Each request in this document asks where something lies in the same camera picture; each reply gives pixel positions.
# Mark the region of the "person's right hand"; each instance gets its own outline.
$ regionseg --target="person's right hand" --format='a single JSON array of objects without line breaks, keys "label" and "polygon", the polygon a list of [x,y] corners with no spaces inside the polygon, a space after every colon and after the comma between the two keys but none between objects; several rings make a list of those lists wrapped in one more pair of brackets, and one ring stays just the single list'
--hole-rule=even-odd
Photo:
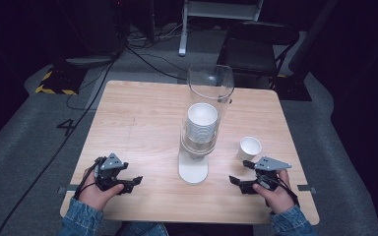
[{"label": "person's right hand", "polygon": [[[279,170],[278,175],[279,178],[287,184],[287,187],[290,188],[289,176],[287,174],[287,171],[285,169]],[[277,187],[272,192],[259,184],[254,184],[253,189],[259,195],[263,196],[263,198],[266,199],[266,201],[269,204],[269,207],[273,210],[274,213],[282,213],[294,206],[293,199],[282,187]]]}]

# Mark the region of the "gray carpet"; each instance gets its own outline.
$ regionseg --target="gray carpet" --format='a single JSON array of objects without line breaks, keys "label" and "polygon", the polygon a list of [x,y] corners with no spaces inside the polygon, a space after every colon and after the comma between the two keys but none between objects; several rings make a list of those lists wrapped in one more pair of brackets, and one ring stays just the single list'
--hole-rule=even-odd
[{"label": "gray carpet", "polygon": [[[184,78],[184,70],[191,63],[215,63],[222,40],[222,31],[195,31],[189,35],[185,57],[179,57],[177,53],[179,38],[136,51],[159,70]],[[68,119],[75,123],[81,119],[106,70],[89,70],[83,87],[89,85],[81,89],[79,95],[70,98],[68,95],[34,93],[49,67],[27,79],[26,89],[30,97],[0,132],[0,225],[62,145],[65,130],[57,129],[57,125]],[[290,73],[286,67],[283,69],[284,74]],[[181,83],[154,71],[128,52],[115,62],[107,78]],[[378,235],[370,195],[331,124],[333,100],[312,75],[308,75],[305,84],[312,96],[311,102],[283,100],[281,104],[308,183],[316,191],[314,200],[321,221],[315,229],[320,235]],[[59,209],[63,201],[57,191],[70,182],[94,116],[94,112],[84,116],[69,141],[9,219],[2,235],[54,235],[57,232],[61,226]],[[119,224],[105,220],[99,235],[113,235]],[[269,225],[254,225],[255,236],[271,234]]]}]

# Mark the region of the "small white cup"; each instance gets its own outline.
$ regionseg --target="small white cup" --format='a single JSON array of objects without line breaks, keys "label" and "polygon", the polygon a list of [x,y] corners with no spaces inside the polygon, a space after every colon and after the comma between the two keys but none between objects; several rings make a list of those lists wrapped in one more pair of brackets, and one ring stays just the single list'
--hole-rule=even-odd
[{"label": "small white cup", "polygon": [[188,110],[186,133],[196,143],[206,143],[215,135],[217,110],[208,103],[193,104]]},{"label": "small white cup", "polygon": [[252,160],[260,151],[262,145],[253,137],[244,137],[240,142],[240,148],[238,151],[238,158],[243,160]]}]

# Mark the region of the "denim sleeve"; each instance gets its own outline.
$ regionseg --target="denim sleeve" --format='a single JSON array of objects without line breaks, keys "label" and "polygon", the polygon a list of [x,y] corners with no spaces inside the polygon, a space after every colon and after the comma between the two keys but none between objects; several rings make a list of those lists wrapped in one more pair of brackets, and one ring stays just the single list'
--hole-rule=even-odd
[{"label": "denim sleeve", "polygon": [[63,218],[63,226],[57,235],[96,235],[103,213],[72,198]]},{"label": "denim sleeve", "polygon": [[311,223],[305,218],[303,212],[298,206],[270,216],[272,220],[272,227],[279,236],[293,236],[293,235],[317,235],[312,228]]}]

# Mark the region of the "hand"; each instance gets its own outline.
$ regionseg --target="hand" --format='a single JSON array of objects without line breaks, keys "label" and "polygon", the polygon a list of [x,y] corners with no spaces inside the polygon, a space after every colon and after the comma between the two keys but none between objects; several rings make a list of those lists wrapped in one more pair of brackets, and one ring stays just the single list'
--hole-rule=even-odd
[{"label": "hand", "polygon": [[[285,169],[278,171],[279,178],[290,188],[289,176]],[[266,199],[274,213],[282,213],[294,206],[293,199],[282,187],[277,187],[273,192],[259,184],[254,184],[253,189]]]},{"label": "hand", "polygon": [[95,182],[95,171],[93,170],[91,174],[88,176],[84,187],[88,186],[86,189],[83,189],[81,195],[79,196],[79,201],[88,205],[89,207],[93,207],[99,211],[102,211],[103,208],[106,206],[106,203],[115,195],[119,194],[119,192],[124,189],[123,184],[115,185],[112,188],[102,191],[100,190]]}]

